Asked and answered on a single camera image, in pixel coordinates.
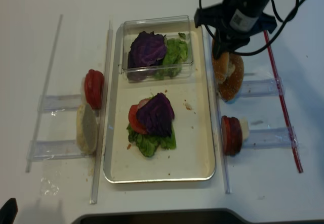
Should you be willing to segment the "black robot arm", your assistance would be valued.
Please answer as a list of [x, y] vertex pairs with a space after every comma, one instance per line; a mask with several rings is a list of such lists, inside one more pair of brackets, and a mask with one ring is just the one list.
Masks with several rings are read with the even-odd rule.
[[199, 6], [194, 15], [196, 27], [204, 26], [214, 40], [212, 55], [219, 59], [224, 52], [240, 56], [253, 56], [270, 46], [270, 42], [253, 52], [238, 52], [250, 38], [258, 33], [272, 33], [277, 22], [274, 16], [263, 12], [270, 0], [223, 0], [209, 7]]

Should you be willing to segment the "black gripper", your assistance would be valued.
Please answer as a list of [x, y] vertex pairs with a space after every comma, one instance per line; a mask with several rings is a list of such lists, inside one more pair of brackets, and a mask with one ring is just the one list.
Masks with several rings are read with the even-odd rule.
[[277, 27], [274, 16], [261, 13], [249, 17], [239, 9], [231, 10], [222, 4], [197, 9], [194, 15], [195, 26], [214, 27], [212, 33], [212, 55], [219, 59], [227, 50], [237, 50], [250, 42], [250, 37], [265, 30], [272, 33]]

